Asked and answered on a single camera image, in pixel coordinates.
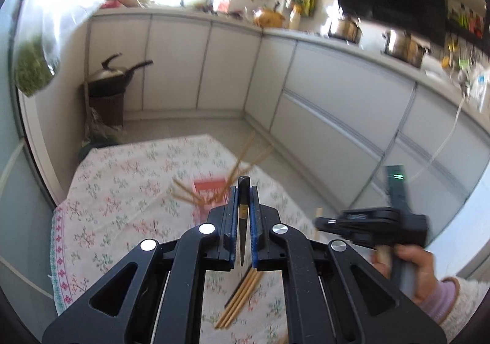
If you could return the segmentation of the white fluffy sleeve forearm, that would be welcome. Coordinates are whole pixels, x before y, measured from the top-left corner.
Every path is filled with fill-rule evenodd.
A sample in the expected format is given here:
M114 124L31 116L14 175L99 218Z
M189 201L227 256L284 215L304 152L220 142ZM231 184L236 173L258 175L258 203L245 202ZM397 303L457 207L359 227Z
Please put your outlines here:
M425 278L418 284L415 302L444 331L451 343L475 314L489 283L457 277Z

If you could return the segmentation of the person right hand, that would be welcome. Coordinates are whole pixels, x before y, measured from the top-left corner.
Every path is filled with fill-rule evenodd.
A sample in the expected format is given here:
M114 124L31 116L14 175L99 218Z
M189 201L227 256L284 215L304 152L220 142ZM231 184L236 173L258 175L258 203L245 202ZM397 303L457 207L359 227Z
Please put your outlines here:
M420 305L433 294L439 285L434 275L434 256L416 245L397 244L394 247L394 253L415 267L415 286L411 299ZM392 266L390 248L379 246L371 256L371 263L385 278L389 278Z

